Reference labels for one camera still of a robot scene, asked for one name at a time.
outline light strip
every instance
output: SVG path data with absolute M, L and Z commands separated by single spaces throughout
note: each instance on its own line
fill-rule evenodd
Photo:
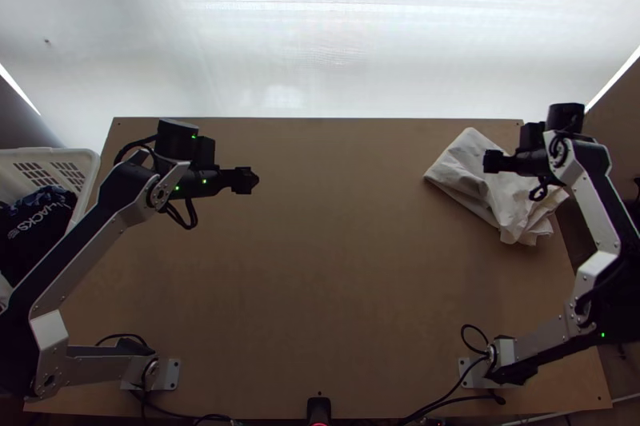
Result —
M 18 83 L 15 82 L 15 80 L 11 77 L 5 67 L 2 66 L 2 63 L 0 63 L 0 76 L 2 76 L 7 83 L 9 83 L 9 85 L 16 91 L 16 93 L 18 93 L 22 97 L 22 99 L 33 109 L 33 111 L 42 116 L 42 114 L 38 111 L 38 108 L 34 106 L 31 100 L 25 95 L 25 92 L 22 91 L 22 88 L 18 86 Z
M 636 62 L 638 58 L 640 58 L 640 46 L 631 54 L 629 59 L 626 60 L 625 64 L 622 65 L 622 68 L 618 70 L 618 72 L 614 75 L 614 77 L 607 82 L 605 87 L 602 88 L 598 92 L 598 94 L 595 95 L 594 99 L 589 102 L 589 104 L 585 108 L 585 111 L 589 111 L 591 108 L 593 108 L 595 104 L 599 102 L 600 99 L 604 96 L 604 94 L 609 90 L 609 88 L 611 88 L 611 86 L 613 86 L 614 83 L 617 82 L 624 73 L 626 73 L 626 71 L 631 67 L 631 65 L 633 65 Z

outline mounting plate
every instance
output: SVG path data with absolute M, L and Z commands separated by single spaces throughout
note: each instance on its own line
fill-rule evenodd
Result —
M 180 376 L 180 360 L 176 358 L 158 359 L 158 372 L 149 391 L 173 391 L 178 387 L 178 377 Z M 128 381 L 120 382 L 120 389 L 133 389 L 141 391 L 142 388 Z
M 458 377 L 462 377 L 466 369 L 478 358 L 458 358 Z M 489 361 L 481 361 L 467 373 L 465 380 L 460 385 L 466 389 L 508 389 L 517 388 L 516 384 L 498 384 L 487 380 L 484 375 L 489 368 Z

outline metal mounting bracket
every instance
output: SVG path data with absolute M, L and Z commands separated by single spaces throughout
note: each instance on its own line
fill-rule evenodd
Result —
M 161 358 L 156 361 L 147 372 L 147 391 L 173 391 L 178 387 L 180 375 L 180 360 L 175 358 Z M 142 391 L 137 384 L 128 381 L 120 382 L 120 389 Z

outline black cable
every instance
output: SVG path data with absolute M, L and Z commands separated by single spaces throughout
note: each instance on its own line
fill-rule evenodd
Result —
M 116 334 L 110 334 L 109 336 L 105 336 L 103 337 L 100 341 L 98 341 L 95 345 L 99 346 L 100 344 L 104 343 L 107 340 L 112 340 L 114 338 L 123 338 L 123 337 L 131 337 L 131 338 L 135 338 L 136 340 L 138 340 L 138 342 L 144 346 L 146 346 L 147 348 L 149 347 L 149 345 L 146 343 L 146 341 L 144 340 L 144 338 L 142 338 L 142 336 L 139 336 L 138 334 L 133 334 L 133 333 L 128 333 L 128 332 L 122 332 L 122 333 L 116 333 Z M 147 363 L 147 365 L 145 366 L 145 368 L 142 370 L 142 375 L 140 377 L 140 384 L 134 384 L 134 386 L 138 386 L 141 390 L 142 390 L 142 395 L 139 396 L 137 394 L 136 391 L 134 390 L 130 390 L 129 393 L 131 393 L 131 396 L 133 396 L 136 400 L 138 400 L 140 402 L 140 418 L 142 419 L 142 423 L 144 425 L 146 425 L 146 408 L 149 409 L 153 409 L 154 411 L 160 412 L 164 415 L 167 416 L 172 416 L 174 418 L 179 418 L 182 420 L 195 420 L 197 421 L 196 424 L 198 424 L 201 421 L 204 420 L 215 420 L 214 418 L 218 418 L 216 420 L 218 421 L 229 421 L 230 423 L 235 423 L 236 421 L 233 421 L 231 417 L 223 415 L 223 414 L 207 414 L 204 416 L 190 416 L 187 414 L 181 414 L 179 412 L 172 412 L 172 411 L 167 411 L 166 409 L 160 408 L 159 406 L 157 406 L 154 403 L 151 403 L 149 401 L 149 393 L 146 390 L 146 372 L 149 369 L 149 367 L 151 366 L 152 361 L 150 361 L 149 363 Z
M 486 360 L 488 355 L 486 355 L 486 353 L 483 353 L 482 356 L 480 356 L 476 361 L 474 361 L 473 363 L 471 363 L 471 365 L 465 370 L 465 372 L 460 376 L 460 379 L 458 380 L 458 382 L 454 385 L 454 387 L 443 397 L 437 399 L 436 401 L 433 401 L 429 404 L 427 404 L 426 406 L 422 406 L 420 409 L 418 409 L 415 412 L 412 412 L 411 414 L 409 414 L 408 416 L 405 416 L 404 418 L 402 418 L 400 421 L 398 421 L 398 426 L 404 426 L 404 424 L 410 423 L 411 421 L 424 416 L 425 414 L 428 413 L 428 411 L 432 411 L 432 408 L 436 405 L 438 405 L 439 403 L 441 403 L 442 401 L 446 400 L 446 398 L 448 398 L 449 396 L 451 396 L 452 394 L 454 394 L 455 390 L 458 389 L 458 387 L 460 386 L 460 384 L 462 384 L 462 382 L 465 380 L 466 375 L 469 374 L 469 371 L 471 371 L 471 369 L 473 369 L 477 364 L 481 363 L 482 361 Z
M 118 151 L 118 154 L 115 155 L 114 165 L 117 165 L 120 161 L 122 161 L 122 159 L 125 157 L 126 152 L 132 148 L 135 148 L 136 146 L 145 146 L 150 151 L 151 156 L 154 157 L 154 163 L 155 163 L 155 160 L 156 160 L 155 153 L 153 153 L 153 150 L 149 148 L 149 146 L 146 146 L 146 144 L 151 143 L 152 141 L 155 141 L 157 137 L 158 135 L 154 134 L 154 135 L 151 135 L 150 137 L 143 138 L 142 140 L 137 140 L 137 141 L 132 141 L 131 143 L 127 143 L 122 147 L 120 151 Z
M 144 341 L 142 336 L 139 336 L 137 334 L 133 334 L 132 332 L 123 332 L 123 333 L 118 333 L 118 334 L 110 334 L 109 336 L 103 337 L 95 345 L 96 346 L 100 346 L 100 344 L 104 343 L 105 341 L 113 340 L 115 338 L 135 338 L 136 340 L 138 340 L 138 343 L 140 343 L 142 346 L 146 346 L 147 348 L 149 348 L 149 345 L 146 343 L 146 341 Z
M 144 400 L 144 398 L 142 396 L 139 396 L 135 391 L 130 390 L 129 391 L 131 393 L 131 396 L 133 396 L 136 400 L 140 401 L 142 403 L 142 401 Z M 161 412 L 162 414 L 165 414 L 167 416 L 172 416 L 174 418 L 179 418 L 182 420 L 196 420 L 198 419 L 197 416 L 189 416 L 186 414 L 180 414 L 179 412 L 172 412 L 172 411 L 167 411 L 166 409 L 162 409 L 159 406 L 157 406 L 156 404 L 153 404 L 151 402 L 149 402 L 149 400 L 145 400 L 145 406 L 149 409 L 153 409 L 154 411 L 157 412 Z
M 185 199 L 186 211 L 189 214 L 190 223 L 187 224 L 180 212 L 171 203 L 165 203 L 164 207 L 160 210 L 160 213 L 166 213 L 166 215 L 178 223 L 184 229 L 193 229 L 198 226 L 198 214 L 195 212 L 194 203 L 191 198 Z
M 462 338 L 462 342 L 465 344 L 465 346 L 473 352 L 476 352 L 477 354 L 480 355 L 480 357 L 478 359 L 476 359 L 473 363 L 471 363 L 469 365 L 469 367 L 465 370 L 465 372 L 460 376 L 460 379 L 458 379 L 458 382 L 454 385 L 454 387 L 443 397 L 437 399 L 436 401 L 433 401 L 429 404 L 427 404 L 426 406 L 422 406 L 419 410 L 409 414 L 408 416 L 402 418 L 401 420 L 398 421 L 398 426 L 404 426 L 405 424 L 416 420 L 417 418 L 420 417 L 424 417 L 426 416 L 426 414 L 428 414 L 429 412 L 438 409 L 442 406 L 445 406 L 447 404 L 452 404 L 452 403 L 458 403 L 459 401 L 468 401 L 468 400 L 488 400 L 488 399 L 492 399 L 494 400 L 496 403 L 500 404 L 501 406 L 504 405 L 506 403 L 505 399 L 502 398 L 501 396 L 498 396 L 497 394 L 495 394 L 495 392 L 493 390 L 489 390 L 489 394 L 487 395 L 481 395 L 481 396 L 463 396 L 461 398 L 454 398 L 452 400 L 447 400 L 447 398 L 449 396 L 451 396 L 456 389 L 458 389 L 460 387 L 460 385 L 464 382 L 466 375 L 469 374 L 469 371 L 471 371 L 471 369 L 473 369 L 477 364 L 479 364 L 480 362 L 486 360 L 487 358 L 489 358 L 489 353 L 487 351 L 482 351 L 481 349 L 475 348 L 474 346 L 472 346 L 465 338 L 465 331 L 467 329 L 473 329 L 475 332 L 477 332 L 482 339 L 485 341 L 486 346 L 489 346 L 489 339 L 486 337 L 486 334 L 478 327 L 475 326 L 473 324 L 463 324 L 462 327 L 460 328 L 460 337 Z M 491 363 L 491 365 L 489 366 L 489 369 L 487 371 L 491 371 L 495 364 L 496 364 L 496 360 L 498 359 L 497 356 L 494 357 L 494 361 L 493 363 Z
M 198 426 L 203 421 L 224 421 L 225 423 L 230 423 L 231 418 L 223 414 L 205 414 L 195 421 L 194 426 Z
M 486 334 L 482 332 L 478 326 L 474 326 L 473 324 L 463 324 L 462 327 L 460 328 L 460 337 L 462 338 L 462 342 L 465 344 L 465 346 L 471 351 L 476 352 L 477 354 L 486 355 L 486 351 L 482 351 L 481 349 L 474 348 L 473 346 L 471 346 L 471 344 L 467 342 L 465 338 L 465 331 L 467 329 L 473 329 L 475 332 L 479 333 L 480 336 L 482 336 L 482 339 L 485 341 L 485 344 L 488 345 L 489 340 L 487 339 Z
M 443 406 L 447 406 L 448 404 L 462 403 L 463 401 L 472 401 L 472 400 L 494 400 L 495 402 L 497 402 L 501 406 L 506 404 L 506 401 L 505 401 L 505 399 L 503 397 L 495 395 L 495 394 L 481 394 L 481 395 L 477 395 L 477 396 L 461 396 L 459 398 L 454 398 L 452 400 L 447 400 L 447 401 L 443 401 L 440 404 L 436 404 L 432 408 L 429 408 L 429 409 L 425 410 L 424 413 L 422 414 L 422 416 L 425 416 L 425 415 L 429 414 L 430 412 L 435 411 L 436 409 L 440 409 Z
M 540 184 L 529 192 L 530 201 L 542 201 L 549 194 L 550 177 L 538 177 L 538 181 L 540 181 Z

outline white cloth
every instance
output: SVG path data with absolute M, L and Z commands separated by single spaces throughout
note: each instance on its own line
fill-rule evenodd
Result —
M 539 202 L 529 199 L 538 186 L 535 177 L 516 173 L 485 174 L 482 159 L 488 149 L 502 149 L 474 128 L 465 129 L 426 171 L 425 178 L 500 230 L 500 240 L 535 246 L 538 236 L 554 229 L 548 216 L 569 195 L 549 187 Z

